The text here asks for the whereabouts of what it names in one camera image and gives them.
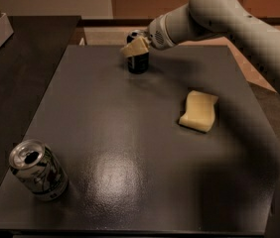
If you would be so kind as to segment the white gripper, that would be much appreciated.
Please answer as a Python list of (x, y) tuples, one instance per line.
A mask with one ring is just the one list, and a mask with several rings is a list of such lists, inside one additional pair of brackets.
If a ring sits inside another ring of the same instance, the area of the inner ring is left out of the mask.
[[(168, 35), (166, 18), (166, 15), (159, 16), (154, 19), (147, 28), (148, 39), (151, 42), (151, 46), (156, 50), (166, 50), (175, 45)], [(126, 58), (147, 54), (150, 44), (148, 39), (140, 36), (124, 46), (120, 51)]]

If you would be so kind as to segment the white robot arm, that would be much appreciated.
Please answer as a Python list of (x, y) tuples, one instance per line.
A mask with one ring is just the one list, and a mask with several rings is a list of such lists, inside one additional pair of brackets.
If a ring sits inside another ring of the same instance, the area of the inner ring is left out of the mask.
[[(248, 13), (238, 0), (189, 0), (154, 19), (121, 52), (130, 58), (150, 48), (165, 50), (217, 37), (227, 38), (280, 94), (280, 31)], [(280, 238), (280, 177), (264, 237)]]

